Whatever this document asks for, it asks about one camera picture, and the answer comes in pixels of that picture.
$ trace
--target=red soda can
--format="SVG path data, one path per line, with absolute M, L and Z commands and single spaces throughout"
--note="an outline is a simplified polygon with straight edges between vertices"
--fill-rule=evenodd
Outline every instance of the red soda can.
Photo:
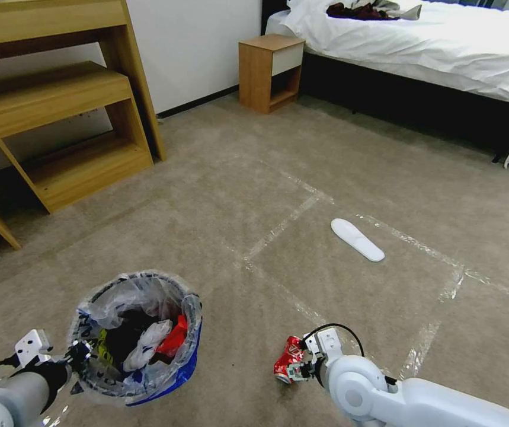
M 296 336 L 288 337 L 282 356 L 274 364 L 274 376 L 286 384 L 292 383 L 292 379 L 288 377 L 288 366 L 300 363 L 303 359 L 303 350 L 300 348 L 301 341 Z

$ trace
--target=baseboard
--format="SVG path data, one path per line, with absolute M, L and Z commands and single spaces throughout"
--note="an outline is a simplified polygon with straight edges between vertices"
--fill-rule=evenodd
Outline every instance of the baseboard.
M 231 86 L 227 89 L 223 89 L 222 91 L 218 91 L 215 92 L 214 94 L 207 95 L 203 98 L 199 98 L 194 101 L 182 104 L 178 107 L 173 107 L 172 109 L 162 111 L 157 114 L 157 117 L 160 119 L 164 119 L 166 117 L 173 116 L 174 114 L 181 113 L 182 111 L 191 110 L 192 108 L 198 107 L 199 105 L 206 104 L 210 101 L 213 101 L 217 98 L 221 98 L 236 91 L 238 91 L 238 85 Z

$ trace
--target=white bedsheet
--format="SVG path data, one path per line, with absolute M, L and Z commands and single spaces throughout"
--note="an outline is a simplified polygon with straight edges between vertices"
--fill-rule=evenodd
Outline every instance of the white bedsheet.
M 336 1 L 290 0 L 267 33 L 288 28 L 310 52 L 509 102 L 509 11 L 399 0 L 422 3 L 420 20 L 358 21 L 329 18 Z

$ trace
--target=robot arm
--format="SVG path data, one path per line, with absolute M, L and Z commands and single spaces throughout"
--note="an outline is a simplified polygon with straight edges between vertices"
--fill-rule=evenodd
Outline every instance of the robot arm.
M 357 425 L 509 426 L 509 410 L 502 406 L 419 378 L 396 381 L 364 357 L 343 355 L 333 328 L 314 338 L 308 343 L 313 373 L 337 408 Z
M 1 362 L 18 371 L 0 379 L 0 426 L 34 425 L 69 381 L 69 361 L 54 361 L 46 353 L 51 349 L 44 331 L 33 329 L 17 342 L 14 355 Z

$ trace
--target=nightstand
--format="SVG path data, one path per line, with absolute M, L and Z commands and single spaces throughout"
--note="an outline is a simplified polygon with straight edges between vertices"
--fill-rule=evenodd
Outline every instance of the nightstand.
M 295 101 L 300 87 L 302 39 L 266 34 L 239 42 L 239 99 L 242 105 L 271 113 Z

